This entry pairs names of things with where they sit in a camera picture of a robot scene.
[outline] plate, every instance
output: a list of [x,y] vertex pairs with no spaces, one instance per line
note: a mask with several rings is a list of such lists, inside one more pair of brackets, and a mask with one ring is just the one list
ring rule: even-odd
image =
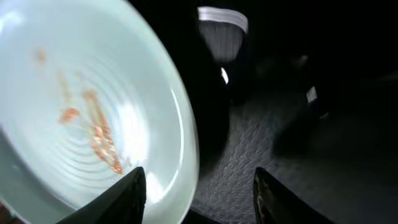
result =
[[[3,153],[22,161],[36,187],[72,212],[142,166],[143,223],[182,221],[198,180],[193,113],[171,58],[131,5],[3,1],[0,46],[0,119],[12,146]],[[47,201],[2,188],[0,198],[31,223],[70,213],[55,205],[27,210],[24,200]]]

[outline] white bowl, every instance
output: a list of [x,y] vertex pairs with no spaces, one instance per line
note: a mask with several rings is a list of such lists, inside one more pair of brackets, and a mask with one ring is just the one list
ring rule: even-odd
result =
[[95,127],[106,131],[100,111],[110,133],[97,147],[114,145],[124,173],[146,171],[143,223],[182,221],[198,180],[193,113],[164,46],[128,3],[0,1],[0,94],[0,199],[25,221],[55,223],[123,176],[90,142]]

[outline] white plate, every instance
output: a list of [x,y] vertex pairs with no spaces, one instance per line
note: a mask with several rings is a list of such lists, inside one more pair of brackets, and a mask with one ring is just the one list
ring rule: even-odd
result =
[[[2,130],[54,196],[79,209],[120,179],[90,144],[108,151],[112,138],[124,173],[146,171],[144,223],[182,220],[198,178],[192,109],[170,57],[132,6],[0,1],[0,74]],[[63,119],[66,111],[75,114]],[[100,111],[110,129],[102,143],[94,135],[95,127],[106,131]],[[47,222],[7,204],[28,222]]]

